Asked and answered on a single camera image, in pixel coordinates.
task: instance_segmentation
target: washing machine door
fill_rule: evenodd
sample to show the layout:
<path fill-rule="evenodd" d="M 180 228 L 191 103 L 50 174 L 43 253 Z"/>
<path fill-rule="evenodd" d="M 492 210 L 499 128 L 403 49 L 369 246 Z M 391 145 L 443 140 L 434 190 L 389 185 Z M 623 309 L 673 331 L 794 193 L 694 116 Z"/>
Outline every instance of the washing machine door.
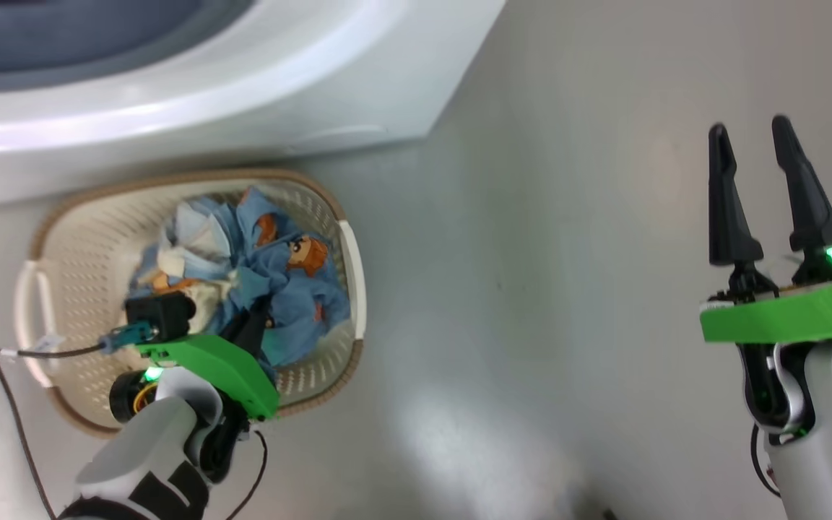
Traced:
<path fill-rule="evenodd" d="M 224 30 L 251 0 L 0 0 L 0 92 L 148 66 Z"/>
<path fill-rule="evenodd" d="M 289 98 L 412 0 L 0 0 L 0 154 L 220 121 Z"/>

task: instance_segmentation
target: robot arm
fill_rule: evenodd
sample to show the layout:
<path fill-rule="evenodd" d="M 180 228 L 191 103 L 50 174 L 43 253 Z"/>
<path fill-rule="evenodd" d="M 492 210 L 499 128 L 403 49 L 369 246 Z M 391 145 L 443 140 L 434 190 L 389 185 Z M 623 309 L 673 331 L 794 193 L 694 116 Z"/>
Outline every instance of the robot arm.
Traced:
<path fill-rule="evenodd" d="M 766 451 L 789 519 L 832 518 L 832 342 L 806 353 L 805 379 L 799 388 L 815 417 L 811 430 L 784 442 L 780 435 L 770 435 Z"/>
<path fill-rule="evenodd" d="M 805 260 L 790 287 L 755 269 L 763 248 L 740 206 L 727 131 L 714 125 L 709 260 L 734 269 L 729 289 L 706 304 L 702 329 L 707 342 L 740 350 L 747 408 L 767 433 L 789 520 L 832 519 L 832 207 L 789 119 L 773 118 L 772 131 L 792 203 L 789 243 Z"/>
<path fill-rule="evenodd" d="M 79 473 L 79 499 L 60 518 L 200 520 L 210 481 L 186 454 L 198 425 L 181 397 L 147 406 Z"/>
<path fill-rule="evenodd" d="M 162 370 L 155 384 L 145 372 L 116 379 L 109 401 L 125 427 L 79 473 L 78 499 L 61 519 L 200 520 L 248 419 L 273 417 L 278 394 L 257 362 L 267 300 L 219 336 L 183 336 L 187 303 L 181 293 L 128 302 L 128 322 L 152 334 L 138 335 L 135 348 L 178 366 Z"/>

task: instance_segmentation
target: cartoon print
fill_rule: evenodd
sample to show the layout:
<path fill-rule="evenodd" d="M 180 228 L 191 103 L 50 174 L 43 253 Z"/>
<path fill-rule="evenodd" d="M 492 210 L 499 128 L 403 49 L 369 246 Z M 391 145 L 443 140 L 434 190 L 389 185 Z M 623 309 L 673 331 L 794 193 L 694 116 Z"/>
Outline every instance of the cartoon print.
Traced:
<path fill-rule="evenodd" d="M 256 247 L 265 246 L 265 244 L 273 243 L 274 239 L 278 237 L 278 224 L 274 223 L 274 215 L 263 214 L 255 221 L 255 225 L 259 227 L 259 239 L 255 241 Z"/>
<path fill-rule="evenodd" d="M 288 269 L 303 269 L 308 277 L 313 277 L 320 267 L 326 264 L 329 254 L 326 244 L 310 235 L 303 235 L 288 246 L 291 247 L 291 257 L 287 261 Z"/>

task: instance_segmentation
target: basket handle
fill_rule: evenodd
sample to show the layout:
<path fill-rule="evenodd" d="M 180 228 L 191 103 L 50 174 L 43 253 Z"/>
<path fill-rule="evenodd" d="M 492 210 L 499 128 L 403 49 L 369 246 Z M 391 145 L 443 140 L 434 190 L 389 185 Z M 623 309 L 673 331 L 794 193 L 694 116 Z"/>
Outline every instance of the basket handle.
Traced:
<path fill-rule="evenodd" d="M 40 294 L 40 312 L 43 314 L 43 329 L 46 334 L 52 334 L 56 331 L 56 319 L 53 317 L 53 298 L 50 293 L 50 280 L 47 279 L 46 273 L 40 271 L 37 262 L 27 260 L 24 266 L 21 267 L 19 275 L 17 275 L 17 282 L 14 284 L 14 335 L 17 336 L 17 346 L 23 351 L 34 348 L 35 336 L 34 334 L 34 316 L 32 304 L 33 284 L 37 281 L 37 289 Z M 40 368 L 40 363 L 36 359 L 29 357 L 24 358 L 27 363 L 27 369 L 30 370 L 30 375 L 37 379 L 43 388 L 53 387 L 53 382 L 44 374 L 43 369 Z"/>
<path fill-rule="evenodd" d="M 364 289 L 364 268 L 361 266 L 361 253 L 355 231 L 347 220 L 339 221 L 342 230 L 342 255 L 346 259 L 346 280 L 349 280 L 349 301 L 351 303 L 352 322 L 355 324 L 355 338 L 364 339 L 364 330 L 368 321 L 368 299 Z"/>

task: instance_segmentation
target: basket rim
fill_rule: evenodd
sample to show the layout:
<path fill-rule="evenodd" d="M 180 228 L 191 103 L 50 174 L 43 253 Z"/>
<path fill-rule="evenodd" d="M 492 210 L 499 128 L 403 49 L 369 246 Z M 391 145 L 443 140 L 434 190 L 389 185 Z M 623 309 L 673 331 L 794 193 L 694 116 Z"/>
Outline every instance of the basket rim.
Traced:
<path fill-rule="evenodd" d="M 233 168 L 233 169 L 211 169 L 200 170 L 189 173 L 179 173 L 176 175 L 164 175 L 159 178 L 148 178 L 143 181 L 130 181 L 122 184 L 112 186 L 105 186 L 102 188 L 95 188 L 95 190 L 83 191 L 81 194 L 75 194 L 61 201 L 53 211 L 50 211 L 44 220 L 35 231 L 32 241 L 30 241 L 29 256 L 32 260 L 40 260 L 43 256 L 43 246 L 47 241 L 47 235 L 50 234 L 50 229 L 63 217 L 80 205 L 96 201 L 105 197 L 113 195 L 128 194 L 130 191 L 146 190 L 148 188 L 158 188 L 161 186 L 169 186 L 172 184 L 187 184 L 191 182 L 205 182 L 205 181 L 237 181 L 245 178 L 245 180 L 260 180 L 260 181 L 291 181 L 303 185 L 319 195 L 326 205 L 333 211 L 333 217 L 336 220 L 346 220 L 346 212 L 342 209 L 339 201 L 333 194 L 330 194 L 326 188 L 319 182 L 312 178 L 305 177 L 296 171 L 281 168 Z"/>
<path fill-rule="evenodd" d="M 94 188 L 93 190 L 83 191 L 81 194 L 75 194 L 61 201 L 53 211 L 50 211 L 44 220 L 35 231 L 30 244 L 30 260 L 37 261 L 43 257 L 43 247 L 46 244 L 47 236 L 50 234 L 51 228 L 73 209 L 80 207 L 80 205 L 96 201 L 105 197 L 127 194 L 130 191 L 139 191 L 149 188 L 156 188 L 161 186 L 169 186 L 173 184 L 185 184 L 191 182 L 204 181 L 237 181 L 237 180 L 260 180 L 260 181 L 289 181 L 296 182 L 303 185 L 305 188 L 313 191 L 325 202 L 327 207 L 333 211 L 333 217 L 336 221 L 346 220 L 346 213 L 338 203 L 336 197 L 330 194 L 326 188 L 319 182 L 311 180 L 296 171 L 281 168 L 229 168 L 229 169 L 211 169 L 199 170 L 194 172 L 165 175 L 165 177 L 148 178 L 142 181 L 130 181 L 122 184 L 106 186 L 102 188 Z M 361 353 L 363 353 L 364 341 L 356 339 L 352 343 L 352 352 L 349 362 L 346 363 L 342 373 L 338 376 L 328 388 L 324 389 L 317 395 L 313 395 L 307 399 L 301 399 L 297 402 L 292 402 L 287 406 L 278 409 L 277 417 L 288 417 L 304 410 L 314 408 L 324 402 L 329 401 L 337 395 L 343 387 L 349 383 L 355 370 L 358 368 Z M 120 428 L 109 428 L 104 425 L 99 425 L 96 422 L 90 421 L 83 417 L 75 408 L 73 408 L 66 398 L 63 396 L 63 391 L 59 385 L 55 385 L 46 389 L 47 396 L 50 399 L 53 407 L 70 425 L 76 429 L 98 438 L 112 438 L 120 431 Z"/>

